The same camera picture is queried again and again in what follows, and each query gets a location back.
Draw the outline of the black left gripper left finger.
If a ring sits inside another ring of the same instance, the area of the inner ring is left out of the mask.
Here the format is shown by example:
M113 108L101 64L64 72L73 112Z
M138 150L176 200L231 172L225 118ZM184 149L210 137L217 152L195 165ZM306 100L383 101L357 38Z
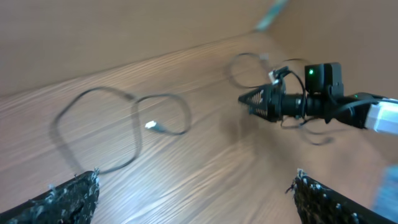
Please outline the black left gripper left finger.
M1 223L90 223L100 195L99 170L74 176L1 213Z

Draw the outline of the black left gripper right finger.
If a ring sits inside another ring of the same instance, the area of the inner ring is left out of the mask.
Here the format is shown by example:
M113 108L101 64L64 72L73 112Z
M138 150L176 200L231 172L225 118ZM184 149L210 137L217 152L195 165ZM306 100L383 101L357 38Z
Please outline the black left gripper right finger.
M395 224L311 178L303 169L297 170L287 191L293 193L303 224Z

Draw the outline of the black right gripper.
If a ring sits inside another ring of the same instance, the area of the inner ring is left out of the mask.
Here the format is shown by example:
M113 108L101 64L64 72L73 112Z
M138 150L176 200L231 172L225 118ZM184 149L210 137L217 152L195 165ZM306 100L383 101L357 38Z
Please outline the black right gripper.
M284 78L290 74L300 83L301 94L286 94ZM273 70L269 76L270 84L240 95L238 101L249 107L249 114L269 122L282 120L284 116L304 118L307 98L302 79L288 67Z

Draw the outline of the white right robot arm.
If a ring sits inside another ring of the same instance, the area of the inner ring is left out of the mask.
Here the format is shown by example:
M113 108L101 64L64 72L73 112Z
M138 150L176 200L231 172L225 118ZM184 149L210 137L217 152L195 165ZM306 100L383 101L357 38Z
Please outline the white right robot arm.
M288 67L271 71L270 84L239 96L238 101L251 114L272 123L286 116L305 123L336 119L358 129L397 134L397 100L363 92L346 96L339 63L307 65L305 78L298 81L301 94L286 92L285 77L291 73Z

